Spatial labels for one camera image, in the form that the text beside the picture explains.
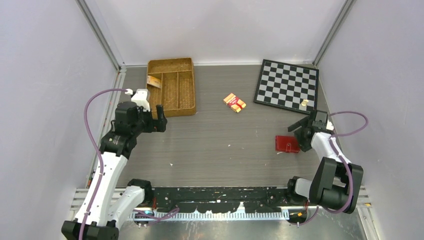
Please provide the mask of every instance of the wall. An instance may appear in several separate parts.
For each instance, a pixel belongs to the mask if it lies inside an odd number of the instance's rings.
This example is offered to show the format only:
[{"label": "wall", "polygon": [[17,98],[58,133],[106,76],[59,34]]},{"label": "wall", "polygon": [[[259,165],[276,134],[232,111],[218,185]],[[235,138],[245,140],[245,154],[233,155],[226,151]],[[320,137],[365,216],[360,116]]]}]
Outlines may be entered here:
[{"label": "wall", "polygon": [[[342,138],[364,184],[385,239],[424,233],[424,2],[357,1],[319,64],[332,112],[355,110],[369,127]],[[339,132],[362,124],[334,117]]]},{"label": "wall", "polygon": [[96,0],[127,65],[311,63],[344,0]]},{"label": "wall", "polygon": [[2,1],[0,22],[0,239],[57,240],[116,71],[73,0]]}]

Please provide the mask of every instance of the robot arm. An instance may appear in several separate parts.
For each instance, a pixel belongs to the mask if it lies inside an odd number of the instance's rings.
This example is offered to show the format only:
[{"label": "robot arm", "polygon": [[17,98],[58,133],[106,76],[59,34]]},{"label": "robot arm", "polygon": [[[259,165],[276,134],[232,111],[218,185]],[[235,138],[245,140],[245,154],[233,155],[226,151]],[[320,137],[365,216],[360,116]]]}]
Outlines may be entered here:
[{"label": "robot arm", "polygon": [[85,222],[83,239],[118,239],[119,229],[133,209],[153,198],[149,181],[133,179],[118,201],[111,206],[118,178],[137,144],[137,137],[141,133],[164,132],[168,122],[161,105],[156,106],[157,119],[152,118],[147,89],[138,89],[135,94],[129,91],[129,94],[132,95],[131,101],[117,105],[111,129],[100,141],[103,175],[98,189],[96,185],[101,174],[100,161],[82,207],[73,221],[65,221],[62,225],[62,233],[68,240],[78,239],[87,205],[94,196]]},{"label": "robot arm", "polygon": [[[312,204],[329,209],[340,209],[349,195],[349,180],[340,156],[345,159],[353,179],[353,197],[344,213],[350,214],[355,210],[358,194],[361,188],[364,170],[361,166],[351,163],[340,150],[336,138],[331,137],[333,125],[324,111],[313,111],[310,116],[303,118],[288,127],[294,131],[299,147],[306,152],[314,149],[321,159],[313,180],[294,177],[288,181],[288,192],[294,198],[306,198]],[[334,184],[334,178],[339,178],[344,187]]]}]

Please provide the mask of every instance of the reflective metal surface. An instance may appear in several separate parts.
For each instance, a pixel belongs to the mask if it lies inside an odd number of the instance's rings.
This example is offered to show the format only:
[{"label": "reflective metal surface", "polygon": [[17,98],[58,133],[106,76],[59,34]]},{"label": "reflective metal surface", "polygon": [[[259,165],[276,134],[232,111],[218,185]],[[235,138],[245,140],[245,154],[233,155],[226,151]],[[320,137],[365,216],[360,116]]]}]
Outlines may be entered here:
[{"label": "reflective metal surface", "polygon": [[331,214],[322,209],[310,223],[297,228],[287,221],[164,221],[139,228],[126,223],[120,240],[365,240],[358,210]]}]

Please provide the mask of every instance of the black chessboard frame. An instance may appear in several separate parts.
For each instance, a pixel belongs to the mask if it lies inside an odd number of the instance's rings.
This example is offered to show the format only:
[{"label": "black chessboard frame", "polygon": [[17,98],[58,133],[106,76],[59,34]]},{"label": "black chessboard frame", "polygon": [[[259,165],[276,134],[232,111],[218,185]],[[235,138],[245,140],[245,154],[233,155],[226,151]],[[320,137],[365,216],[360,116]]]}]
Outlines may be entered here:
[{"label": "black chessboard frame", "polygon": [[267,105],[267,106],[271,106],[271,107],[275,107],[275,108],[279,108],[279,109],[285,109],[285,110],[289,110],[289,111],[293,111],[293,112],[297,112],[297,113],[301,113],[301,114],[307,114],[307,115],[310,114],[310,111],[307,111],[307,110],[301,110],[301,109],[296,109],[296,108],[292,108],[292,107],[287,107],[287,106],[283,106],[283,105],[279,105],[279,104],[273,104],[273,103],[270,103],[270,102],[264,102],[264,101],[257,100],[258,93],[259,93],[259,87],[261,86],[261,80],[262,80],[262,76],[264,74],[264,67],[265,67],[265,63],[266,62],[276,63],[278,65],[283,65],[283,66],[290,66],[290,67],[296,67],[296,68],[302,68],[302,69],[308,69],[308,70],[316,71],[316,77],[315,77],[315,94],[314,94],[314,106],[313,106],[313,109],[314,110],[317,109],[319,70],[316,69],[316,68],[311,68],[311,67],[306,67],[306,66],[300,66],[300,65],[294,65],[294,64],[289,64],[289,63],[284,63],[284,62],[279,62],[279,61],[273,61],[273,60],[267,60],[267,59],[264,59],[262,61],[262,67],[260,68],[260,73],[259,73],[259,78],[258,78],[258,81],[257,81],[256,91],[255,91],[254,97],[253,97],[253,102],[254,103],[262,104],[262,105]]}]

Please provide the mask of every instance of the wood grain surface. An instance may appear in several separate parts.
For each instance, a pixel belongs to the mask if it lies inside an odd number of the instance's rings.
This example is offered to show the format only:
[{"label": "wood grain surface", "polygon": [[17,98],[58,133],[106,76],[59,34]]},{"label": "wood grain surface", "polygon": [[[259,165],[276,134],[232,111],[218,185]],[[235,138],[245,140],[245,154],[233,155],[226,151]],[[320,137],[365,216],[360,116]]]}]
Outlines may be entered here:
[{"label": "wood grain surface", "polygon": [[[275,136],[292,136],[287,127],[305,115],[253,103],[260,69],[196,66],[196,115],[169,117],[166,132],[141,134],[117,185],[133,178],[156,187],[285,186],[293,176],[312,179],[320,161],[315,151],[275,151]],[[128,68],[124,88],[145,84],[145,67]],[[246,108],[235,113],[227,107],[229,93]],[[328,111],[321,88],[318,109]]]}]

